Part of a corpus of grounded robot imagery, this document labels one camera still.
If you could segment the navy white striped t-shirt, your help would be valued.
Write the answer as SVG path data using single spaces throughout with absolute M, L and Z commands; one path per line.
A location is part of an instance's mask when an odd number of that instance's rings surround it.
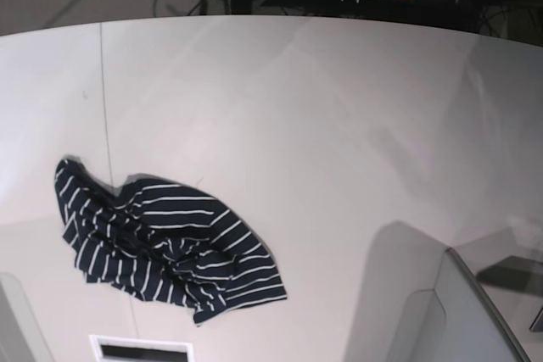
M 111 193 L 73 159 L 58 163 L 54 188 L 62 237 L 89 283 L 191 309 L 196 325 L 288 296 L 266 245 L 206 192 L 143 177 Z

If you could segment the grey monitor edge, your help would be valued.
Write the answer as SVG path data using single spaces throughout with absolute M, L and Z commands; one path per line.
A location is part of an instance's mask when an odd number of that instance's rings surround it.
M 512 352 L 513 359 L 515 361 L 529 361 L 529 356 L 524 351 L 520 341 L 515 337 L 512 329 L 506 323 L 506 320 L 501 315 L 498 308 L 494 305 L 489 295 L 477 282 L 475 275 L 468 268 L 460 254 L 454 248 L 447 248 L 445 253 L 451 260 L 452 264 L 459 270 L 461 276 L 467 280 L 467 284 L 475 294 L 479 304 L 483 307 L 485 313 L 490 317 L 492 324 L 499 332 L 501 341 L 505 343 Z

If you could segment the white slotted box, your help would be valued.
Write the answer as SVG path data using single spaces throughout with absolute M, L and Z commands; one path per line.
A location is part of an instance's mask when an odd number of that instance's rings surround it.
M 99 335 L 89 340 L 97 361 L 195 361 L 191 343 Z

